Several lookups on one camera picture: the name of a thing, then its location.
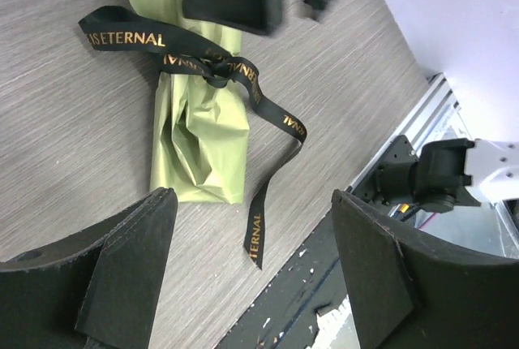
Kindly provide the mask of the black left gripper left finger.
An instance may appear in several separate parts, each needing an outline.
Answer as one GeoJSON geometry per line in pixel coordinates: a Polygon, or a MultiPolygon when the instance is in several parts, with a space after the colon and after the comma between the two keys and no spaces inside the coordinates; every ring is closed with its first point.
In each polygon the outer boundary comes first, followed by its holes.
{"type": "Polygon", "coordinates": [[[146,348],[178,198],[160,187],[122,212],[1,263],[3,348],[146,348]]]}

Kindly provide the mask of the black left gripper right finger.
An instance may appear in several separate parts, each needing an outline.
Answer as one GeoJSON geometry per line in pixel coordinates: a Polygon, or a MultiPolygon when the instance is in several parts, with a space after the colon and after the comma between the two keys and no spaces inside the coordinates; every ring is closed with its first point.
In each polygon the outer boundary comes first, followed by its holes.
{"type": "Polygon", "coordinates": [[[338,190],[332,223],[361,347],[517,347],[517,260],[449,243],[338,190]]]}

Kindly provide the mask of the black ribbon gold lettering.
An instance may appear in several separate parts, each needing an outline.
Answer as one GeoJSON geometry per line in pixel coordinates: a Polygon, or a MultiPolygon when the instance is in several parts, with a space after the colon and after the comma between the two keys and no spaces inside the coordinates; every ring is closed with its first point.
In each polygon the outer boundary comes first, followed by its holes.
{"type": "Polygon", "coordinates": [[[145,18],[122,6],[102,6],[84,16],[78,25],[95,50],[148,52],[163,72],[200,76],[214,88],[223,88],[230,81],[241,84],[248,93],[252,110],[297,140],[292,152],[266,176],[250,204],[243,247],[255,265],[262,269],[268,185],[276,172],[300,153],[307,138],[304,123],[262,93],[260,72],[251,61],[234,57],[195,32],[145,18]]]}

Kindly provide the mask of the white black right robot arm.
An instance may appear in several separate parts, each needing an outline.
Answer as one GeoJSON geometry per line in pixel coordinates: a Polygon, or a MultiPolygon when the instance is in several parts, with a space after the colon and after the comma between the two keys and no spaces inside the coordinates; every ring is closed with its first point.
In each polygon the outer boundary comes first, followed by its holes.
{"type": "MultiPolygon", "coordinates": [[[[332,0],[302,1],[304,15],[319,20],[332,0]]],[[[182,0],[182,11],[261,36],[283,21],[282,0],[182,0]]],[[[516,199],[518,146],[456,139],[431,142],[408,158],[385,153],[352,193],[373,205],[415,204],[432,213],[516,199]]]]}

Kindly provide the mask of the aluminium front rail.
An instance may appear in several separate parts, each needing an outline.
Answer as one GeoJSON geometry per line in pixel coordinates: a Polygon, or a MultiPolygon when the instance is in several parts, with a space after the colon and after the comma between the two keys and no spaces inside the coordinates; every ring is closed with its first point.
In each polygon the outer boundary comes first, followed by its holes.
{"type": "Polygon", "coordinates": [[[427,79],[427,83],[429,89],[426,94],[354,178],[347,192],[370,200],[374,192],[364,192],[362,184],[380,165],[401,163],[418,156],[422,147],[432,141],[472,137],[461,117],[460,103],[445,75],[435,74],[427,79]]]}

